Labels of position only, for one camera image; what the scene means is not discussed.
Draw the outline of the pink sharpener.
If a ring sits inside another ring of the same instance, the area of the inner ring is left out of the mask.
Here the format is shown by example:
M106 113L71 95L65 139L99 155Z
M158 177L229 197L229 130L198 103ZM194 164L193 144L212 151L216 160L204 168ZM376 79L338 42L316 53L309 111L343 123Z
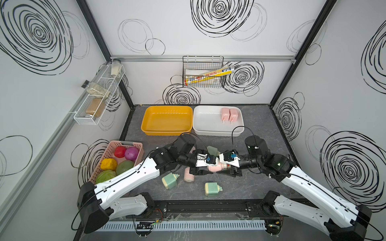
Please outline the pink sharpener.
M213 172L213 173L222 171L224 169L227 169L227 164L220 163L220 164L215 165L215 166L208 166L208 170L210 172Z
M239 112L235 108L229 109L229 121L230 123L236 123L239 118Z
M187 167L184 171L184 181L185 182L194 182L195 176L190 173L190 167Z
M222 123L228 122L230 119L230 109L229 108L222 108L221 109L221 121Z

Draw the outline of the yellow plastic tray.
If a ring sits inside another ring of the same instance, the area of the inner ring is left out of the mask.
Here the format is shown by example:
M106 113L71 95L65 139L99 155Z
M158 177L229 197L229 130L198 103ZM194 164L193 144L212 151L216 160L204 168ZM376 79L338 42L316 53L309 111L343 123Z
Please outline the yellow plastic tray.
M179 136L192 128L193 109L189 106L150 106L141 124L142 132L148 136Z

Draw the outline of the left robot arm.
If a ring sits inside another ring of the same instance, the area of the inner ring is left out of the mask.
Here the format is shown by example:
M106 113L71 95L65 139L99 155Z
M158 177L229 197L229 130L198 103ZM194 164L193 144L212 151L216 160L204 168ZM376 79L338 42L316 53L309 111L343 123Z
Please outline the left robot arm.
M196 140L195 135L183 133L173 143L150 151L142 162L123 174L99 184L91 181L83 184L76 214L80 218L80 230L90 234L111 219L152 211L153 200L149 194L139 195L140 202L122 196L177 165L188 167L193 175L209 174L205 168L218 165L219 156L211 155L207 149L195 149Z

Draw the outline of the white plastic tray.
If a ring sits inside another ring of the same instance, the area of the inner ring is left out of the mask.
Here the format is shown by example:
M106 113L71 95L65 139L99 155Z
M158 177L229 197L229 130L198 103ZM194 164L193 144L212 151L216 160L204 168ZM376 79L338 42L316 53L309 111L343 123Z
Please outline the white plastic tray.
M222 123L221 109L235 108L239 112L239 118L236 123L230 121ZM235 106L218 106L218 105L199 105L194 108L193 130L197 135L202 136L240 136L245 128L241 109Z

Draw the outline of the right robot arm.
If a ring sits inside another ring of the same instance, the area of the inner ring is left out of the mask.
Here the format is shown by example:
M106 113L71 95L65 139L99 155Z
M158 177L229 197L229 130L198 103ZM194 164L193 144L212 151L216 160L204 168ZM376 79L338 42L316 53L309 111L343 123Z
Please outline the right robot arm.
M243 169L259 171L301 194L312 206L291 200L269 191L261 202L266 216L285 215L325 233L333 241L363 241L370 225L372 211L365 205L355 205L340 198L308 176L293 161L281 154L273 154L264 139L253 135L245 139L247 155L225 151L219 163L228 165L223 173L241 174Z

